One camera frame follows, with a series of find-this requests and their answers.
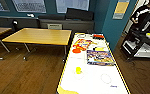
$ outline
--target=wall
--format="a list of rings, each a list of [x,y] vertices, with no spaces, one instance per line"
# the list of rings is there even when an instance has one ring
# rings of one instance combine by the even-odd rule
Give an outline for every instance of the wall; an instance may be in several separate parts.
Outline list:
[[[107,9],[102,9],[102,10],[95,10],[97,11],[97,14],[95,14],[97,21],[95,23],[97,25],[103,25],[102,27],[95,27],[95,30],[97,33],[103,33],[106,40],[110,42],[110,48],[113,51],[122,32],[123,29],[129,19],[129,16],[131,12],[133,11],[133,8],[135,6],[135,3],[137,0],[130,0],[129,6],[126,10],[126,13],[121,20],[116,20],[112,19],[116,5],[118,0],[98,0],[99,2],[104,2],[104,5],[108,5]],[[102,4],[98,4],[99,2],[97,1],[97,5],[95,9],[98,7],[101,7]]]
[[[5,2],[6,2],[6,4],[7,4],[7,6],[8,6],[10,11],[9,12],[1,12],[0,11],[0,16],[27,17],[28,13],[17,12],[16,11],[12,0],[5,0]],[[44,2],[45,2],[45,6],[46,6],[46,11],[47,11],[46,14],[57,14],[56,0],[44,0]],[[90,0],[89,11],[93,11],[94,12],[94,10],[95,10],[95,3],[96,3],[96,0]],[[42,14],[42,13],[33,13],[33,14],[35,15],[35,17],[37,17],[39,14]]]

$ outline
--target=orange object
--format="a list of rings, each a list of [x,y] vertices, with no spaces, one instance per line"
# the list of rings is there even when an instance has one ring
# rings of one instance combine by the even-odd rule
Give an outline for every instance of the orange object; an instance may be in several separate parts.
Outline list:
[[[73,49],[72,50],[73,53],[81,53],[81,50],[79,48]]]
[[[96,34],[93,37],[104,38],[103,35],[96,35]]]

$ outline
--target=black machine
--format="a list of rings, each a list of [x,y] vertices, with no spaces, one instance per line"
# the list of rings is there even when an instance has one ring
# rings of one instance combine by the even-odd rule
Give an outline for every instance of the black machine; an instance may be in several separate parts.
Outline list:
[[[130,29],[125,37],[121,50],[127,56],[127,60],[149,59],[150,60],[150,13],[137,30]]]

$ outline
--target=cup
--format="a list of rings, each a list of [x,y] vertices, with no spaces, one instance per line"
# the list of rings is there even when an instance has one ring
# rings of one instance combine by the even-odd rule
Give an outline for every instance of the cup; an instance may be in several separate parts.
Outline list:
[[[80,67],[76,67],[76,73],[81,74],[81,68]]]

